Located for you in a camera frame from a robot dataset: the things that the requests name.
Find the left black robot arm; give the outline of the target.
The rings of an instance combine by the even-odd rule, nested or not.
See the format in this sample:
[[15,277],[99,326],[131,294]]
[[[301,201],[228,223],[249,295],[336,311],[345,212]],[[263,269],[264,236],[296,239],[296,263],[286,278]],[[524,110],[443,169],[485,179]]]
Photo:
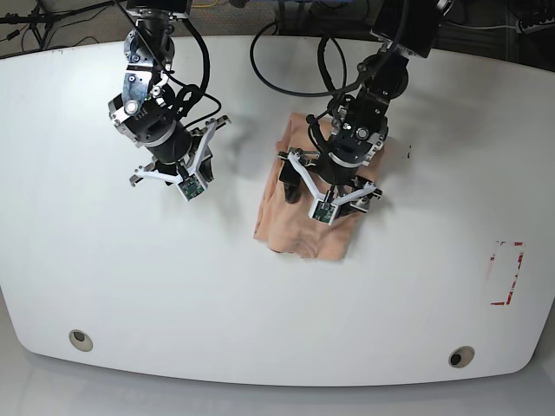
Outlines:
[[317,52],[318,68],[330,98],[325,113],[331,117],[329,135],[323,135],[319,117],[306,118],[313,150],[290,147],[278,157],[283,165],[279,181],[285,200],[295,204],[306,187],[312,197],[308,215],[325,224],[356,211],[365,213],[372,198],[381,198],[376,184],[359,175],[383,149],[389,127],[386,113],[392,100],[408,85],[408,60],[426,58],[452,4],[449,1],[386,1],[372,33],[382,46],[357,66],[356,80],[335,88]]

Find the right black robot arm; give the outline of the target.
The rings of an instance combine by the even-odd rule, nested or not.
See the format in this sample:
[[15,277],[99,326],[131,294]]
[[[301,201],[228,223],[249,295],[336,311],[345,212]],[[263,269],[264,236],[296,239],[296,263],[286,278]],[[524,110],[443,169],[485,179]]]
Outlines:
[[[182,122],[201,99],[217,101],[207,92],[209,51],[190,21],[190,9],[188,1],[129,1],[119,8],[131,24],[124,42],[127,69],[121,93],[108,104],[116,130],[152,155],[147,165],[134,170],[130,184],[160,180],[176,187],[186,200],[198,197],[212,182],[209,144],[216,131],[231,122],[217,111]],[[182,23],[199,46],[199,84],[185,84],[174,75],[175,23]]]

